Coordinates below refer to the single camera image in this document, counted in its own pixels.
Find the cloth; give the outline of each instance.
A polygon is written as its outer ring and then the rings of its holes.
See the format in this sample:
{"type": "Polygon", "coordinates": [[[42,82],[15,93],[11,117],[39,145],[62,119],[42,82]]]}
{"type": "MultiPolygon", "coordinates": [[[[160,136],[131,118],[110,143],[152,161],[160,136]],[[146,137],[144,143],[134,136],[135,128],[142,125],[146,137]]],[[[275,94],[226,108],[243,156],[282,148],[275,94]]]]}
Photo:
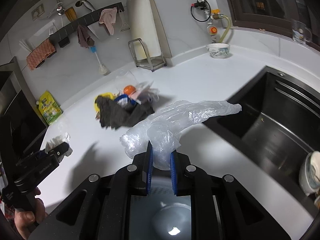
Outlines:
{"type": "Polygon", "coordinates": [[[126,109],[110,98],[102,96],[98,96],[95,102],[100,109],[101,127],[106,128],[109,126],[112,129],[118,129],[121,126],[133,127],[155,112],[150,102],[136,104],[134,107],[126,107],[126,109]]]}
{"type": "Polygon", "coordinates": [[[94,46],[94,40],[88,34],[88,28],[78,25],[77,28],[78,42],[81,47],[88,48],[94,46]]]}
{"type": "Polygon", "coordinates": [[[27,57],[27,63],[30,70],[34,70],[41,62],[56,51],[49,39],[43,41],[27,57]]]}
{"type": "Polygon", "coordinates": [[[110,33],[110,35],[113,35],[115,30],[113,29],[113,24],[116,23],[116,14],[117,14],[117,8],[111,8],[111,9],[104,9],[101,12],[99,23],[104,23],[110,33]]]}

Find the black sink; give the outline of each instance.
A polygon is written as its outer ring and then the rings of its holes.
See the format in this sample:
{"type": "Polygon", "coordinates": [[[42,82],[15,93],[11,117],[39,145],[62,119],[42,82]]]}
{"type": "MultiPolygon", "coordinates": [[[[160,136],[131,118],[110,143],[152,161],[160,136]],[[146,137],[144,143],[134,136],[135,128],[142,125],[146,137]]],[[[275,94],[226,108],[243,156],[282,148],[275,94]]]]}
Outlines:
{"type": "Polygon", "coordinates": [[[313,195],[299,187],[299,170],[309,152],[320,150],[320,94],[303,82],[265,67],[228,102],[238,114],[204,124],[290,192],[313,216],[313,195]]]}

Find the white cutting board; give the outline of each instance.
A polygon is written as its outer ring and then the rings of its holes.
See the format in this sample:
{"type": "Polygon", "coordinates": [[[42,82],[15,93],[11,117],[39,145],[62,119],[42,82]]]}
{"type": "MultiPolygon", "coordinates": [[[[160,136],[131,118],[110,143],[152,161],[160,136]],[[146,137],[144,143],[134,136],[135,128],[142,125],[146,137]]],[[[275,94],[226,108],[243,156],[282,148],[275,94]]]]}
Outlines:
{"type": "MultiPolygon", "coordinates": [[[[141,38],[147,46],[150,57],[160,56],[161,49],[150,0],[128,0],[127,8],[132,39],[141,38]]],[[[139,42],[134,43],[134,49],[137,60],[147,58],[139,42]]]]}

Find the human hand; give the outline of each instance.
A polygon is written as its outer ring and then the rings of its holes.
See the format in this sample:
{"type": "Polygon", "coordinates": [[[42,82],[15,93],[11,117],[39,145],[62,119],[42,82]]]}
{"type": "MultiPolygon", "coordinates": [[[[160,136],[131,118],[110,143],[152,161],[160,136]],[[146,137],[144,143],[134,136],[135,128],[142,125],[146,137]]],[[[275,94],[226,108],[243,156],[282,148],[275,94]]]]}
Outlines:
{"type": "MultiPolygon", "coordinates": [[[[41,192],[38,188],[35,189],[35,195],[40,195],[41,192]]],[[[40,224],[45,217],[47,217],[45,212],[43,201],[40,198],[36,198],[36,214],[31,211],[18,212],[15,211],[14,223],[17,227],[19,234],[23,239],[28,239],[31,232],[28,229],[35,221],[40,224]]]]}

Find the white countertop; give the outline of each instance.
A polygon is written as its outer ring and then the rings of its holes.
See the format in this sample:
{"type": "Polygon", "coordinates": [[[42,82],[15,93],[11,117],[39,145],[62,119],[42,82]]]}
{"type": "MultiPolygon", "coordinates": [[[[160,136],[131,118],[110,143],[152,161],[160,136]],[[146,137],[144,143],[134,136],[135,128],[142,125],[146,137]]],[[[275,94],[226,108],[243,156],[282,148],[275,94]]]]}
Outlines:
{"type": "MultiPolygon", "coordinates": [[[[132,73],[138,82],[154,81],[153,87],[160,90],[161,98],[154,105],[155,111],[182,99],[190,102],[226,100],[267,64],[265,60],[257,59],[256,54],[248,57],[248,54],[242,56],[234,51],[231,50],[234,54],[227,59],[212,59],[204,54],[174,67],[155,72],[133,68],[132,73]]],[[[106,130],[95,120],[94,98],[100,93],[116,91],[113,81],[105,83],[67,108],[48,128],[44,142],[68,132],[73,149],[72,155],[65,157],[39,185],[48,211],[52,211],[90,174],[107,176],[132,162],[119,141],[128,128],[106,130]]],[[[303,235],[313,218],[275,180],[204,125],[193,125],[182,133],[181,147],[177,150],[187,154],[192,164],[214,176],[234,175],[292,240],[303,235]]]]}

